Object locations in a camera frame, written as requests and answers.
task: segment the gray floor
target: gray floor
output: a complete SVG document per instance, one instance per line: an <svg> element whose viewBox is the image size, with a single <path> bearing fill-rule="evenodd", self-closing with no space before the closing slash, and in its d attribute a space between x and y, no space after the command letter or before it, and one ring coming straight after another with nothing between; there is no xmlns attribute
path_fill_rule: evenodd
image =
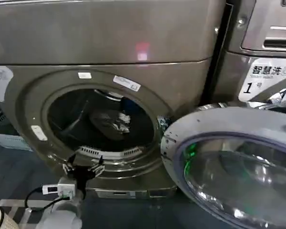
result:
<svg viewBox="0 0 286 229"><path fill-rule="evenodd" d="M0 147L0 199L24 199L28 192L41 184L57 182L44 162L29 151ZM55 198L33 196L34 199ZM24 208L18 208L13 218L20 223ZM28 223L35 224L41 214L31 215ZM83 229L231 229L215 219L182 194L171 199L115 200L87 196L82 205Z"/></svg>

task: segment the washing machine door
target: washing machine door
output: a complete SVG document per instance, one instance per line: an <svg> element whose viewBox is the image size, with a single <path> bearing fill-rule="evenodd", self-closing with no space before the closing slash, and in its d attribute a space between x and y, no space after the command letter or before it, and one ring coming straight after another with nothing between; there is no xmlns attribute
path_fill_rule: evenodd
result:
<svg viewBox="0 0 286 229"><path fill-rule="evenodd" d="M166 130L161 154L178 187L213 216L238 228L286 228L286 114L194 112Z"/></svg>

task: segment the black cable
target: black cable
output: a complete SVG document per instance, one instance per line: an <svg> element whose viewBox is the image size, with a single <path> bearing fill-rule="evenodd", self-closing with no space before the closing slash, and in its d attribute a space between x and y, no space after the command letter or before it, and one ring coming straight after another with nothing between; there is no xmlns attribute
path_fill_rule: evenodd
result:
<svg viewBox="0 0 286 229"><path fill-rule="evenodd" d="M32 191L27 195L27 197L26 197L25 200L24 200L24 206L25 206L25 208L30 208L30 207L28 206L28 200L29 200L29 197L30 197L33 193L35 193L35 192L36 192L36 193L42 193L42 188L41 188L41 187L38 187L38 188L32 190ZM52 201L50 204L44 206L44 207L41 208L41 209L31 209L31 210L32 210L32 212L44 211L44 210L47 209L48 207L50 207L50 206L56 204L57 202L63 201L63 200L70 200L70 198L69 198L69 197L63 197L63 198L60 198L60 199L56 199L56 200Z"/></svg>

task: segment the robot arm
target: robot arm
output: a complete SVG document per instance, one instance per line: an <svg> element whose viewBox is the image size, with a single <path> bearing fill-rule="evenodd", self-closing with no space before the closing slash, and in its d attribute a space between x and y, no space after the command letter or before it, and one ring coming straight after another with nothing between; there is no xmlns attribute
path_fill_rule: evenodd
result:
<svg viewBox="0 0 286 229"><path fill-rule="evenodd" d="M44 195L57 193L59 201L44 211L42 220L36 229L80 229L81 202L86 196L87 181L98 177L104 171L103 159L93 167L74 166L75 155L70 157L63 170L67 178L62 177L58 184L42 186Z"/></svg>

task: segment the silver appliance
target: silver appliance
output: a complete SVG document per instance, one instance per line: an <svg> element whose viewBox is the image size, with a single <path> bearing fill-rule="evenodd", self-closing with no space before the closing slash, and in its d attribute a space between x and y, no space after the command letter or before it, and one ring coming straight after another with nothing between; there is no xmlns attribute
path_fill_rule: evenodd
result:
<svg viewBox="0 0 286 229"><path fill-rule="evenodd" d="M286 0L228 0L216 55L205 103L286 100Z"/></svg>
<svg viewBox="0 0 286 229"><path fill-rule="evenodd" d="M199 102L224 6L0 0L0 107L59 176L103 157L99 197L168 196L159 144Z"/></svg>

